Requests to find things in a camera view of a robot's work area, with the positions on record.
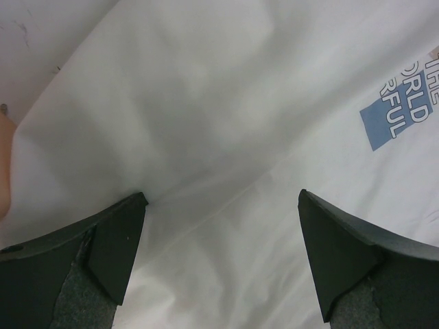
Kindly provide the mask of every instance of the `blue rectangle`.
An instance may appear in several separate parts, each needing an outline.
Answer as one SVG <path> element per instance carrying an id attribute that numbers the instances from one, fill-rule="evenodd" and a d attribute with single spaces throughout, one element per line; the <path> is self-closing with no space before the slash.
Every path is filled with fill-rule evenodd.
<path id="1" fill-rule="evenodd" d="M 399 94 L 401 103 L 397 103 L 397 100 L 393 99 L 394 105 L 392 105 L 390 100 L 385 101 L 382 98 L 380 98 L 376 100 L 372 105 L 360 111 L 360 115 L 361 118 L 363 119 L 364 127 L 366 128 L 366 133 L 369 138 L 370 146 L 372 146 L 373 151 L 375 151 L 376 149 L 380 148 L 388 141 L 393 139 L 390 129 L 392 126 L 395 126 L 396 124 L 404 120 L 405 125 L 398 129 L 395 129 L 394 131 L 395 135 L 397 136 L 405 129 L 416 123 L 413 121 L 412 115 L 414 115 L 415 120 L 416 118 L 419 117 L 416 116 L 416 114 L 410 114 L 410 111 L 413 111 L 414 109 L 419 108 L 421 106 L 426 106 L 429 114 L 433 112 L 431 108 L 430 98 L 427 92 L 427 85 L 425 83 L 424 71 L 421 71 L 417 75 L 420 76 L 420 83 L 421 83 L 420 88 L 418 88 L 418 85 L 415 84 L 415 89 L 417 90 L 414 90 L 412 88 L 412 84 L 407 82 L 406 79 L 405 84 L 404 83 L 399 84 L 395 88 L 395 90 L 388 93 L 387 95 L 384 95 L 385 97 L 397 92 Z M 423 92 L 423 95 L 415 99 L 412 99 L 411 108 L 409 108 L 408 97 L 411 96 L 413 97 L 413 95 L 420 93 L 421 91 Z M 396 108 L 397 106 L 402 106 L 402 108 L 388 117 L 388 112 L 391 109 Z M 403 120 L 401 119 L 397 123 L 388 122 L 388 119 L 390 119 L 390 121 L 392 122 L 393 119 L 395 120 L 397 117 L 400 116 L 403 116 Z"/>

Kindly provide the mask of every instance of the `blue printed graphic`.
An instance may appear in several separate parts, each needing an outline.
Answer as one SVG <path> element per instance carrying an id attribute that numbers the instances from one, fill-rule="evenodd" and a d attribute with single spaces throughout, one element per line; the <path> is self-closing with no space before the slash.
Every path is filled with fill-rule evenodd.
<path id="1" fill-rule="evenodd" d="M 396 138 L 416 122 L 424 121 L 433 110 L 424 71 L 406 78 L 393 91 L 360 111 L 372 150 Z"/>

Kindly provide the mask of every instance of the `white fabric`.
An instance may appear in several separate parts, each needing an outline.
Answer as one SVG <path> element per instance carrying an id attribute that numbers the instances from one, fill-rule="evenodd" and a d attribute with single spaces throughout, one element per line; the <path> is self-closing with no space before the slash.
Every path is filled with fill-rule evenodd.
<path id="1" fill-rule="evenodd" d="M 439 245 L 437 113 L 376 151 L 359 114 L 439 45 L 438 6 L 119 2 L 17 130 L 2 246 L 143 191 L 115 328 L 327 328 L 300 189 Z"/>

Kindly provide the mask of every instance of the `white t-shirt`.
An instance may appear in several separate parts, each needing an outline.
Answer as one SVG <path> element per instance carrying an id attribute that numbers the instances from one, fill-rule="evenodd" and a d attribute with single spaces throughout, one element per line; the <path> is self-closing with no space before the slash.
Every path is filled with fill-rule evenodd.
<path id="1" fill-rule="evenodd" d="M 300 189 L 439 245 L 438 9 L 122 0 L 18 127 L 1 246 L 143 191 L 115 328 L 326 328 Z"/>

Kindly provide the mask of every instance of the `skin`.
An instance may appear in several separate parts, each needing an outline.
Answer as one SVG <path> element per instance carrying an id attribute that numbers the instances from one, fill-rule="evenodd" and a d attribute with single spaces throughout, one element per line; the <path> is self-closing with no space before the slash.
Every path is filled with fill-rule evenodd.
<path id="1" fill-rule="evenodd" d="M 10 163 L 15 129 L 15 124 L 0 113 L 0 218 L 5 217 L 11 203 Z"/>

